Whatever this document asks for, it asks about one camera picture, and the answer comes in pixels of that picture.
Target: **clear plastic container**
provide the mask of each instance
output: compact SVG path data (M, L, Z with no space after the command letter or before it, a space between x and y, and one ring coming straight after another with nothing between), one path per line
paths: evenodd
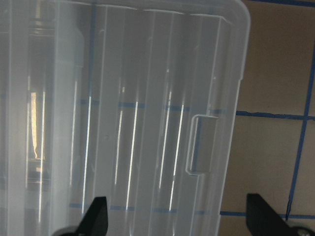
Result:
M215 236L244 5L0 4L0 236L78 225L95 196L108 236Z

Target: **plastic handle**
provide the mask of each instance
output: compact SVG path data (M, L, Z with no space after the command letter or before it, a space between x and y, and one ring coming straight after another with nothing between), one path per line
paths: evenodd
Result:
M210 172L217 117L195 115L191 120L186 171L191 175Z

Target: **plastic box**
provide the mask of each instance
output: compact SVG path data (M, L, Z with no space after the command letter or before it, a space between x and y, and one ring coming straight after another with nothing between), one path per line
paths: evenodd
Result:
M0 235L50 236L107 196L108 236L215 236L245 6L0 5Z

